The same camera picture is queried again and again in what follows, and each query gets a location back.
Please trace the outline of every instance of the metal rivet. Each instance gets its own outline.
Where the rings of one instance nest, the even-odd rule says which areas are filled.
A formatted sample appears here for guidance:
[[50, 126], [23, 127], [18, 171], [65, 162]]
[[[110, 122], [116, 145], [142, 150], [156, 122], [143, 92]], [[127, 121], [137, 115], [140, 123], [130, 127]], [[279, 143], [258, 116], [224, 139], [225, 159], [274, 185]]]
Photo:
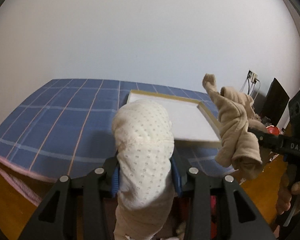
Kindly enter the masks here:
[[59, 180], [60, 180], [61, 182], [66, 182], [66, 181], [68, 181], [68, 179], [69, 179], [69, 177], [68, 177], [67, 175], [63, 175], [63, 176], [60, 177]]
[[96, 168], [96, 169], [94, 170], [94, 172], [95, 172], [96, 174], [102, 174], [102, 173], [105, 172], [105, 170], [104, 170], [103, 168]]
[[190, 172], [191, 174], [197, 174], [197, 173], [199, 172], [199, 170], [198, 170], [196, 167], [191, 167], [191, 168], [189, 169], [189, 172]]
[[226, 180], [227, 182], [233, 182], [233, 181], [234, 181], [234, 178], [233, 178], [231, 175], [227, 175], [227, 176], [225, 176], [225, 180]]

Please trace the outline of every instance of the white cloth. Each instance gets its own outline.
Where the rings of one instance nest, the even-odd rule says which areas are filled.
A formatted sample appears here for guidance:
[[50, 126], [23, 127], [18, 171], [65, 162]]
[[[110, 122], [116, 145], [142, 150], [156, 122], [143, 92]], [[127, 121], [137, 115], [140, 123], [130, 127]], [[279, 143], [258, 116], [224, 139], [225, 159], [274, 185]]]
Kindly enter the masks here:
[[114, 238], [151, 239], [167, 220], [174, 196], [168, 113], [154, 101], [137, 100], [119, 109], [112, 131], [120, 164]]

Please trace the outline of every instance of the folded garment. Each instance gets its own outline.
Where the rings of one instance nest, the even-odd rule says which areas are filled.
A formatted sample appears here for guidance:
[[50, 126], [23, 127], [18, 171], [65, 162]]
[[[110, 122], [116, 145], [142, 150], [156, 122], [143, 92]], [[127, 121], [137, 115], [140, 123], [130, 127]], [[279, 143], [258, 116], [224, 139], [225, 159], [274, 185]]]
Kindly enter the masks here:
[[218, 93], [213, 74], [206, 74], [202, 85], [219, 110], [222, 147], [215, 160], [223, 167], [232, 165], [239, 169], [246, 179], [256, 178], [263, 170], [263, 163], [269, 160], [266, 159], [270, 150], [262, 149], [261, 157], [257, 137], [248, 132], [248, 127], [267, 132], [253, 111], [252, 97], [231, 87], [223, 87]]
[[113, 119], [120, 164], [116, 240], [150, 240], [167, 220], [174, 197], [171, 126], [166, 109], [144, 99], [123, 106]]

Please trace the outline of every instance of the brown garment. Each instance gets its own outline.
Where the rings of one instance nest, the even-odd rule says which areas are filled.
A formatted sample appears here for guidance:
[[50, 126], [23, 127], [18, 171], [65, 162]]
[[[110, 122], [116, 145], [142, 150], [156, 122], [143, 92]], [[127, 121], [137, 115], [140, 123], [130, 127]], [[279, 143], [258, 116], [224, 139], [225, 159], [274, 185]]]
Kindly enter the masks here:
[[213, 74], [206, 74], [202, 85], [219, 110], [222, 147], [215, 160], [223, 167], [232, 164], [233, 168], [239, 169], [247, 179], [256, 178], [263, 170], [263, 159], [265, 162], [269, 160], [266, 159], [270, 151], [264, 149], [264, 158], [261, 158], [258, 139], [248, 132], [248, 127], [267, 132], [253, 111], [252, 97], [231, 87], [223, 87], [219, 94]]

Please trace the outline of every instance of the wall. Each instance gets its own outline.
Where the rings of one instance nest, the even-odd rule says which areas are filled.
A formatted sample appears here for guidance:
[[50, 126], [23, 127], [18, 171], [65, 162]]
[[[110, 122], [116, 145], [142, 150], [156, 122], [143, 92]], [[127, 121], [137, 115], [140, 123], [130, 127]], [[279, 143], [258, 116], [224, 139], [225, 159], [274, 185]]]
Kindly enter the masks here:
[[266, 94], [300, 86], [300, 39], [282, 0], [6, 0], [0, 8], [0, 123], [52, 78], [202, 90], [205, 73]]

